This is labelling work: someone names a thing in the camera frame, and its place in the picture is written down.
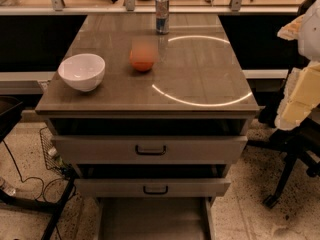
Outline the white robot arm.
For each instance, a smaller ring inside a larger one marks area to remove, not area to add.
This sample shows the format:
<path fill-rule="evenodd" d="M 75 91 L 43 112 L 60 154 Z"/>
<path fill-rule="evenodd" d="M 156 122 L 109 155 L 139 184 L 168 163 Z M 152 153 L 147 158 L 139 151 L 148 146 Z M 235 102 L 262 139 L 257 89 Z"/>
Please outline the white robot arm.
<path fill-rule="evenodd" d="M 289 131 L 298 127 L 320 104 L 320 0 L 282 27 L 277 36 L 297 40 L 298 53 L 309 60 L 303 69 L 293 68 L 289 73 L 277 109 L 275 126 Z"/>

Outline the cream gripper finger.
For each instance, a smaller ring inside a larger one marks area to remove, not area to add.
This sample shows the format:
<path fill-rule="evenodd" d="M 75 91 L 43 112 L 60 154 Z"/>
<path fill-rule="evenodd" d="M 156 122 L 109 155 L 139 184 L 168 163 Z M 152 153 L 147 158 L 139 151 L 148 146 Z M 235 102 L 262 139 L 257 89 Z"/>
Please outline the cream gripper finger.
<path fill-rule="evenodd" d="M 298 16 L 293 21 L 283 26 L 278 31 L 277 36 L 284 40 L 297 40 L 302 20 L 303 15 Z"/>
<path fill-rule="evenodd" d="M 298 127 L 320 104 L 320 63 L 310 62 L 302 70 L 294 68 L 289 74 L 283 94 L 275 126 L 289 131 Z"/>

